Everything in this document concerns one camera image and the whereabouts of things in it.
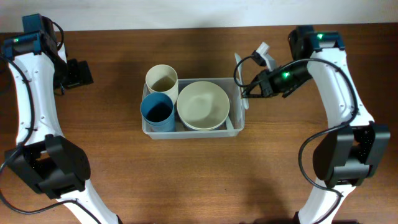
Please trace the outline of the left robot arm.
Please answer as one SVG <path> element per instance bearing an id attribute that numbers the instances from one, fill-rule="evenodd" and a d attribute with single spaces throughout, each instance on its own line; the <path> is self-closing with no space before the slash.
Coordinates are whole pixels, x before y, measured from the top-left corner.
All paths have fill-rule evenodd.
<path id="1" fill-rule="evenodd" d="M 58 122 L 55 90 L 93 83 L 86 61 L 68 58 L 62 28 L 40 14 L 24 16 L 23 33 L 3 42 L 1 58 L 16 87 L 16 147 L 4 165 L 37 194 L 66 206 L 82 223 L 119 223 L 91 183 L 84 150 L 67 140 Z"/>

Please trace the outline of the cream bowl front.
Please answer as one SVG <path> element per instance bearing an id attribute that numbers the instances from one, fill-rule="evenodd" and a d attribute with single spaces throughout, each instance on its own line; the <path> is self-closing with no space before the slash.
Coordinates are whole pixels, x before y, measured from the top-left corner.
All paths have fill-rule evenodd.
<path id="1" fill-rule="evenodd" d="M 177 99 L 177 112 L 182 123 L 195 131 L 218 129 L 226 121 L 230 107 L 224 89 L 209 81 L 187 85 Z"/>

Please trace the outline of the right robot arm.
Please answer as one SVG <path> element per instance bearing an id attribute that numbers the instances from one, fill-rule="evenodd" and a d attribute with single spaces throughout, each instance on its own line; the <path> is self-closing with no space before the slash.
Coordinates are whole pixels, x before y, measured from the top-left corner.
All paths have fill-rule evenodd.
<path id="1" fill-rule="evenodd" d="M 249 58 L 262 67 L 253 80 L 243 82 L 242 57 L 236 58 L 233 78 L 242 98 L 288 97 L 309 80 L 318 88 L 328 128 L 317 133 L 313 152 L 316 179 L 294 223 L 334 223 L 344 199 L 365 179 L 372 177 L 384 155 L 391 134 L 367 111 L 351 78 L 346 47 L 338 32 L 317 32 L 297 26 L 288 36 L 292 61 L 279 66 L 261 44 Z"/>

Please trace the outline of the cream cup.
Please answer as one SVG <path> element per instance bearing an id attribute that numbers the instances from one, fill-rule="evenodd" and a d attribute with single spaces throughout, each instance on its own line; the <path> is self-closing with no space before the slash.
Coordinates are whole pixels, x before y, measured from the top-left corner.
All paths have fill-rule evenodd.
<path id="1" fill-rule="evenodd" d="M 164 93 L 175 105 L 178 99 L 178 75 L 169 65 L 160 64 L 153 66 L 146 73 L 146 85 L 151 93 Z"/>

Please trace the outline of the blue cup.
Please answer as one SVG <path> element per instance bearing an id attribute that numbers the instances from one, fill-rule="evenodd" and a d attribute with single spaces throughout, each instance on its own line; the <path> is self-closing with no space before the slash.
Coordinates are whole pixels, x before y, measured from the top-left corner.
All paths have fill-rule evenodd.
<path id="1" fill-rule="evenodd" d="M 174 132 L 175 109 L 173 101 L 164 93 L 147 95 L 140 107 L 141 115 L 154 132 Z"/>

